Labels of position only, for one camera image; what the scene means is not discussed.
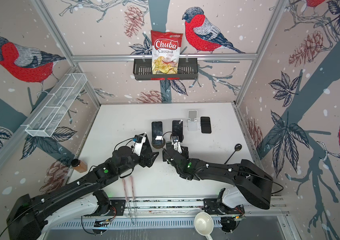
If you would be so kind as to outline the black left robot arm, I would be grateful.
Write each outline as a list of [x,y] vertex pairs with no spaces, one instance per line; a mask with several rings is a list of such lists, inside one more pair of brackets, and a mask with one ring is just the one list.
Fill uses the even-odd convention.
[[150,168],[159,155],[145,134],[133,140],[133,146],[121,146],[105,162],[60,189],[33,198],[29,194],[19,197],[6,220],[9,238],[36,240],[72,218],[111,214],[114,219],[122,214],[124,208],[114,207],[103,189],[129,176],[137,165]]

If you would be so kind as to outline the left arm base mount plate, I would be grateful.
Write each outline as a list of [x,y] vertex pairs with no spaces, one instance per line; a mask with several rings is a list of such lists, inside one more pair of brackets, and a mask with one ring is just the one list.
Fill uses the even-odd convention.
[[90,202],[94,203],[94,210],[85,214],[86,217],[117,217],[124,215],[126,200],[110,199],[104,190],[95,191],[90,196]]

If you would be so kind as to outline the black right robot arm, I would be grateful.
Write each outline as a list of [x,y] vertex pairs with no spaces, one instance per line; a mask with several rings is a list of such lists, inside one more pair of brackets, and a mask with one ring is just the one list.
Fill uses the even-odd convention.
[[180,147],[181,153],[171,144],[163,150],[163,159],[176,169],[186,180],[212,180],[236,187],[245,200],[263,210],[270,208],[273,178],[249,160],[239,164],[215,164],[189,158],[187,147]]

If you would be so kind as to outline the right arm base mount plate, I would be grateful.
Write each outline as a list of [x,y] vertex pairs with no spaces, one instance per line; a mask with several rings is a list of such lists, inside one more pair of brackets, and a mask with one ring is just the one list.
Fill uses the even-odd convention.
[[207,198],[203,199],[204,206],[202,210],[204,210],[209,215],[240,215],[243,216],[245,214],[245,210],[243,205],[238,205],[234,208],[230,208],[223,203],[223,194],[225,188],[221,189],[217,198]]

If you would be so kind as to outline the black phone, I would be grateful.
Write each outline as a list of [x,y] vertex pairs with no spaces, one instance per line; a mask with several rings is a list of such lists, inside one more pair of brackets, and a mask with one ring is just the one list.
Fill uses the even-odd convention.
[[203,134],[211,134],[212,126],[210,117],[201,117],[201,131]]

